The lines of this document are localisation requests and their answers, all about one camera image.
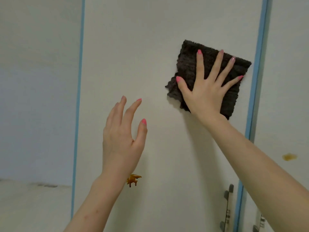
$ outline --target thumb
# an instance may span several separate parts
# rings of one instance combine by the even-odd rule
[[[188,89],[187,83],[180,76],[176,77],[176,82],[178,84],[178,88],[180,89],[183,97],[187,97],[187,95],[191,93],[191,91]]]
[[[146,136],[147,136],[147,122],[146,119],[142,119],[139,123],[138,130],[137,130],[137,137],[134,141],[133,145],[136,146],[136,148],[144,150],[145,142],[146,142]]]

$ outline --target dripping stain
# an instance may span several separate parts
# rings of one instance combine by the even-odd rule
[[[296,160],[297,159],[297,155],[292,154],[292,153],[287,153],[286,155],[282,156],[282,159],[284,159],[285,161]]]

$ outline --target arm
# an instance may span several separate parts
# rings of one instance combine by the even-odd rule
[[[223,50],[204,80],[203,55],[197,53],[197,75],[193,91],[176,78],[192,114],[208,129],[246,190],[275,231],[305,232],[309,228],[309,191],[247,140],[220,114],[222,99],[243,77],[222,86],[235,58],[219,74]]]
[[[123,116],[126,97],[111,110],[103,132],[103,171],[94,181],[82,206],[64,232],[102,232],[126,179],[135,170],[145,147],[147,126],[143,119],[136,140],[131,124],[141,99],[134,102]]]

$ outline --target finger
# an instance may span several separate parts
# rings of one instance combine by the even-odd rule
[[[126,102],[127,102],[127,98],[125,96],[122,96],[121,101],[118,104],[117,109],[115,110],[114,118],[112,120],[112,122],[116,125],[121,125],[123,109],[125,108]]]
[[[191,94],[191,91],[188,89],[187,83],[180,76],[176,77],[176,82],[178,84],[178,88],[180,89],[184,98],[188,97]]]
[[[134,113],[136,109],[141,105],[141,98],[135,101],[125,112],[122,118],[122,125],[124,125],[131,132],[131,124],[133,121]]]
[[[105,128],[106,129],[110,129],[111,125],[112,125],[112,119],[114,117],[115,114],[115,110],[117,109],[119,103],[116,103],[115,106],[112,108],[111,112],[109,113],[107,119],[106,119],[106,124],[105,124]]]
[[[147,131],[146,119],[142,119],[138,126],[136,140],[133,142],[133,146],[140,149],[141,151],[143,151],[145,147]]]
[[[231,69],[233,68],[235,63],[235,57],[233,56],[230,61],[228,62],[227,66],[225,67],[225,69],[220,73],[220,75],[218,76],[218,78],[216,79],[216,83],[221,87],[225,78],[227,77],[227,75],[229,74],[229,72],[231,71]]]
[[[196,53],[196,79],[195,83],[204,81],[204,59],[202,51],[199,49]]]
[[[230,80],[228,83],[226,83],[226,84],[222,87],[222,90],[223,90],[224,94],[226,94],[226,92],[227,92],[233,85],[235,85],[237,82],[239,82],[242,78],[243,78],[243,76],[238,76],[238,77],[234,78],[233,80]]]
[[[221,68],[221,62],[222,62],[222,59],[223,59],[223,50],[220,50],[218,55],[217,55],[217,58],[216,58],[216,61],[214,62],[214,65],[211,69],[211,73],[209,74],[208,78],[209,80],[215,82],[218,74],[219,74],[219,71],[220,71],[220,68]]]

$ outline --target orange stain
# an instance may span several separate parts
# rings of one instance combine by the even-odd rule
[[[141,176],[131,174],[130,177],[127,179],[127,184],[129,184],[129,186],[131,187],[131,183],[135,183],[135,186],[136,186],[138,178],[141,178]]]
[[[287,153],[286,155],[282,156],[282,159],[284,159],[285,161],[296,160],[297,155],[292,154],[292,153]]]

